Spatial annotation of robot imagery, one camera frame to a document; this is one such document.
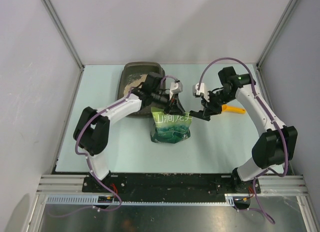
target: green snack bag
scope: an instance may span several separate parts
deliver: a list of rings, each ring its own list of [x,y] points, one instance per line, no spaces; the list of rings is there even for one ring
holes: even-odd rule
[[[192,122],[189,113],[186,112],[185,116],[181,116],[165,114],[163,111],[163,109],[156,107],[151,108],[154,120],[150,133],[151,141],[175,144],[188,139],[191,136],[189,126]]]

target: yellow object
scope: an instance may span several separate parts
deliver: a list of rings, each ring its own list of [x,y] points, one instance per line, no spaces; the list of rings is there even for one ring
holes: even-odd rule
[[[233,113],[243,115],[246,113],[246,110],[244,108],[238,108],[238,107],[224,104],[224,105],[222,105],[222,112],[233,112]]]

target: gray tray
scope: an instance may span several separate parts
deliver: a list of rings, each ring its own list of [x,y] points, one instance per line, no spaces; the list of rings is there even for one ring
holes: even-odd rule
[[[144,82],[147,74],[155,72],[164,77],[165,71],[160,64],[155,62],[131,62],[127,63],[122,71],[120,84],[118,87],[117,99],[121,99],[125,94],[128,94],[131,86],[138,86],[140,82]],[[161,89],[166,88],[166,82],[162,84]],[[142,110],[128,115],[131,118],[150,118],[152,117],[151,107],[155,106],[154,103],[143,108]]]

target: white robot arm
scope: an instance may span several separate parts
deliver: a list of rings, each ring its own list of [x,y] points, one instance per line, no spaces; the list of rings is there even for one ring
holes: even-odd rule
[[[93,109],[87,107],[82,111],[78,124],[73,133],[76,140],[75,151],[85,155],[89,169],[99,180],[109,173],[109,166],[104,158],[104,149],[108,144],[109,128],[117,121],[137,112],[155,102],[164,107],[164,112],[171,115],[185,115],[178,94],[183,87],[179,80],[171,83],[169,94],[159,89],[163,78],[154,72],[147,75],[141,88],[132,88],[130,93],[111,105]]]
[[[285,162],[285,149],[279,134],[279,126],[285,138],[288,160],[294,154],[297,130],[295,127],[287,127],[270,109],[262,98],[258,86],[254,83],[253,94],[252,82],[249,74],[237,75],[233,67],[223,68],[219,73],[222,88],[210,91],[204,83],[193,86],[193,95],[201,97],[203,110],[190,111],[190,115],[203,120],[210,120],[210,116],[222,112],[222,105],[237,99],[247,110],[259,134],[259,140],[252,148],[252,158],[245,164],[236,168],[232,173],[240,181],[253,180],[270,167],[281,165]]]

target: light blue table surface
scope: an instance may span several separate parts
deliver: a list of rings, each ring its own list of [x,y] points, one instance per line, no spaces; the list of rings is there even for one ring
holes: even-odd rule
[[[179,94],[184,109],[198,111],[201,99],[192,96],[192,87],[199,82],[207,64],[163,64],[166,75],[183,83]],[[239,64],[215,64],[205,74],[204,82],[211,90],[221,87],[218,72],[234,66],[238,75],[247,71]],[[254,67],[248,64],[254,78]],[[76,155],[73,132],[84,108],[106,107],[116,100],[124,65],[87,65],[83,72],[72,114],[67,126],[56,172],[87,172],[86,159]],[[234,100],[232,106],[242,107]],[[248,113],[224,112],[210,121],[193,118],[191,138],[177,144],[153,143],[150,140],[152,118],[123,118],[109,131],[104,150],[112,172],[132,173],[230,173],[251,157],[258,132]],[[283,172],[281,165],[277,172]]]

